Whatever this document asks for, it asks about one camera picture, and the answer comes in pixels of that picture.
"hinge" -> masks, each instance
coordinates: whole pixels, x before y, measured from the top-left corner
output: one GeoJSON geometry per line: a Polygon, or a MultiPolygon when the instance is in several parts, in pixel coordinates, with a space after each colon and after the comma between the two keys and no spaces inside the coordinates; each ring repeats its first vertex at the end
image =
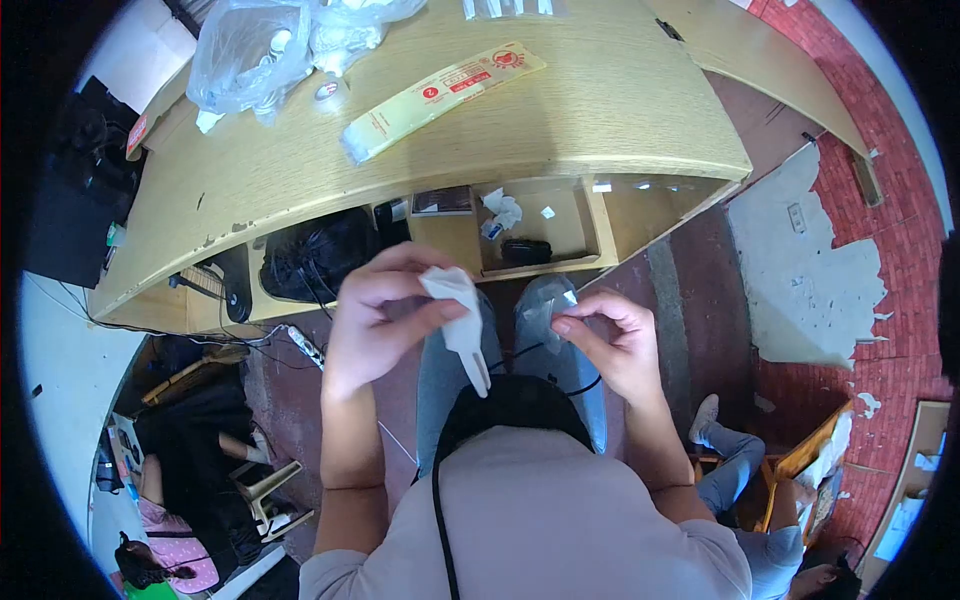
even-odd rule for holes
{"type": "Polygon", "coordinates": [[[684,41],[681,35],[677,33],[677,30],[673,28],[673,25],[670,25],[666,21],[661,21],[659,19],[655,20],[657,21],[657,24],[660,25],[660,28],[663,29],[663,32],[669,37],[676,39],[677,41],[684,41]]]}

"plastic chair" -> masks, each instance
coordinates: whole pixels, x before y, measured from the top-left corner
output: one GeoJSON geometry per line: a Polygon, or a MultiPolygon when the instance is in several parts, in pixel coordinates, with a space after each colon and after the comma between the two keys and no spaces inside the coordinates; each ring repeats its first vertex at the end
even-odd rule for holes
{"type": "Polygon", "coordinates": [[[240,495],[242,495],[247,501],[247,504],[250,505],[251,512],[253,513],[253,520],[260,521],[267,525],[267,535],[263,537],[263,543],[269,543],[273,540],[276,540],[280,536],[283,536],[294,527],[304,523],[308,518],[313,516],[314,512],[312,510],[307,511],[299,518],[291,521],[284,527],[276,531],[270,531],[272,529],[270,527],[271,518],[267,515],[263,505],[265,502],[269,503],[268,496],[270,495],[270,492],[276,490],[284,483],[289,481],[294,475],[303,470],[303,465],[300,464],[300,461],[294,461],[285,467],[278,468],[276,471],[254,484],[247,485],[241,483],[238,480],[238,477],[253,468],[254,465],[256,465],[256,463],[246,463],[244,466],[231,473],[230,479],[233,480],[237,490],[240,491],[240,495]]]}

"black bag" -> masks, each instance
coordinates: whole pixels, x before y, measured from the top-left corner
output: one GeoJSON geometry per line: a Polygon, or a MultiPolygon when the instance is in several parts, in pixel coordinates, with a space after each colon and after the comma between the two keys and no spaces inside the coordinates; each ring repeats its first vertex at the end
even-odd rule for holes
{"type": "Polygon", "coordinates": [[[120,480],[120,472],[113,458],[113,448],[110,447],[106,429],[100,432],[100,442],[97,444],[97,469],[94,479],[101,492],[118,494],[118,490],[123,490],[123,482],[120,480]]]}
{"type": "Polygon", "coordinates": [[[328,303],[350,271],[379,252],[376,231],[363,208],[349,208],[267,237],[260,284],[276,298],[328,303]]]}

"clear plastic bag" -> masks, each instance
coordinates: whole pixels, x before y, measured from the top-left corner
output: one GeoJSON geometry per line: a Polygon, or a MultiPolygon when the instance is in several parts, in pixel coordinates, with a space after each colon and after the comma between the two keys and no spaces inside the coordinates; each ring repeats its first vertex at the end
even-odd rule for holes
{"type": "Polygon", "coordinates": [[[273,125],[287,92],[313,71],[315,0],[218,0],[197,40],[186,95],[215,114],[251,108],[273,125]]]}
{"type": "Polygon", "coordinates": [[[564,0],[463,0],[467,21],[508,16],[566,16],[564,0]]]}
{"type": "Polygon", "coordinates": [[[552,354],[559,354],[565,340],[550,327],[553,315],[576,304],[577,292],[565,276],[538,277],[524,290],[516,308],[517,330],[523,328],[524,339],[541,341],[552,354]]]}
{"type": "Polygon", "coordinates": [[[380,45],[390,23],[413,16],[426,0],[330,0],[314,10],[310,50],[318,69],[343,77],[380,45]]]}

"hand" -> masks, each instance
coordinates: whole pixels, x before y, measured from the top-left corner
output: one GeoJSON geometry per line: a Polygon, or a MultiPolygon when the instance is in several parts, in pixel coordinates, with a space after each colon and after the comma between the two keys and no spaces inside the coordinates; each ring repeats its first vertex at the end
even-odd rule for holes
{"type": "Polygon", "coordinates": [[[587,356],[612,390],[631,405],[663,398],[654,314],[614,290],[600,288],[556,315],[553,330],[587,356]],[[608,344],[583,322],[604,316],[616,325],[608,344]]]}
{"type": "Polygon", "coordinates": [[[454,263],[428,246],[407,242],[381,252],[344,279],[326,347],[325,395],[349,398],[386,374],[437,327],[467,313],[456,300],[433,300],[398,321],[387,317],[385,302],[427,296],[418,277],[434,266],[446,269],[454,263]]]}
{"type": "Polygon", "coordinates": [[[813,504],[817,500],[818,492],[812,487],[802,484],[796,479],[783,479],[777,484],[778,488],[780,486],[791,488],[794,498],[796,498],[797,502],[800,502],[802,507],[813,504]]]}

